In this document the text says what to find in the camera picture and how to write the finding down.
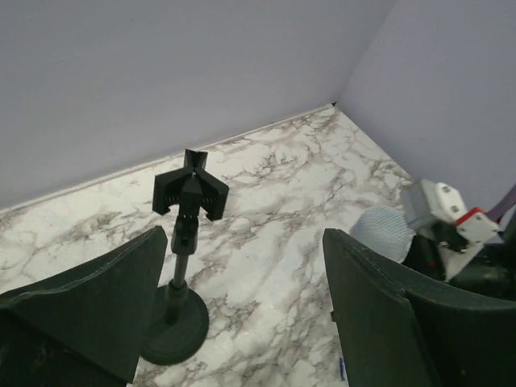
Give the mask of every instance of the round black base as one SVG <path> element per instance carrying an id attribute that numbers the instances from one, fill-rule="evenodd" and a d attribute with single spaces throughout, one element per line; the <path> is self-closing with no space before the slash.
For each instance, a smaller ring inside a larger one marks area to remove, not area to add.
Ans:
<path id="1" fill-rule="evenodd" d="M 152 319 L 141 356 L 157 365 L 179 364 L 201 348 L 210 325 L 208 309 L 202 298 L 189 289 L 179 319 L 168 325 L 164 321 L 166 286 L 156 292 Z"/>

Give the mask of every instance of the marble tabletop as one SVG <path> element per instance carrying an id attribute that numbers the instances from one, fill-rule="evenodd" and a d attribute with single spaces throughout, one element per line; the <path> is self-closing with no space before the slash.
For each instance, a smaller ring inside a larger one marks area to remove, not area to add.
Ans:
<path id="1" fill-rule="evenodd" d="M 333 106 L 203 148 L 230 186 L 223 220 L 201 217 L 187 281 L 210 332 L 184 364 L 139 362 L 135 387 L 345 386 L 322 236 L 370 206 L 396 206 L 408 175 Z M 155 225 L 156 174 L 183 155 L 0 215 L 0 293 L 91 260 Z M 160 283 L 173 275 L 170 250 Z"/>

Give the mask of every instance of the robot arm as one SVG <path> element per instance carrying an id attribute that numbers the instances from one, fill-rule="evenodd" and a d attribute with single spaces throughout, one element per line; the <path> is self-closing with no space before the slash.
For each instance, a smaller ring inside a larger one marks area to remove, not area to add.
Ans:
<path id="1" fill-rule="evenodd" d="M 460 192 L 444 183 L 415 182 L 402 191 L 402 205 L 409 227 L 437 244 L 445 281 L 459 274 L 500 230 L 482 209 L 468 210 Z"/>

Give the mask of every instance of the black stand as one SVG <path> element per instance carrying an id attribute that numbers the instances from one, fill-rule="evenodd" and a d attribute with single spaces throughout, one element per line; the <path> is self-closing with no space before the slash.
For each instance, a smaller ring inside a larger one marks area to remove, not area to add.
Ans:
<path id="1" fill-rule="evenodd" d="M 152 209 L 166 214 L 179 205 L 172 238 L 177 255 L 174 278 L 158 288 L 142 357 L 158 365 L 178 364 L 206 340 L 209 314 L 202 298 L 185 282 L 189 256 L 195 253 L 202 207 L 211 221 L 221 219 L 229 187 L 204 170 L 207 152 L 186 150 L 182 169 L 156 176 Z"/>

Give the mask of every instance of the gray backdrop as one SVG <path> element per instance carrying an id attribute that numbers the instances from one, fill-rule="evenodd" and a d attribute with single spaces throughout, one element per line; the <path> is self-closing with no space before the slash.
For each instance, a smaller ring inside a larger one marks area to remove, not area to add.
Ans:
<path id="1" fill-rule="evenodd" d="M 409 173 L 487 210 L 516 182 L 516 1 L 398 0 L 340 106 Z"/>
<path id="2" fill-rule="evenodd" d="M 2 0 L 0 208 L 336 101 L 393 4 Z"/>

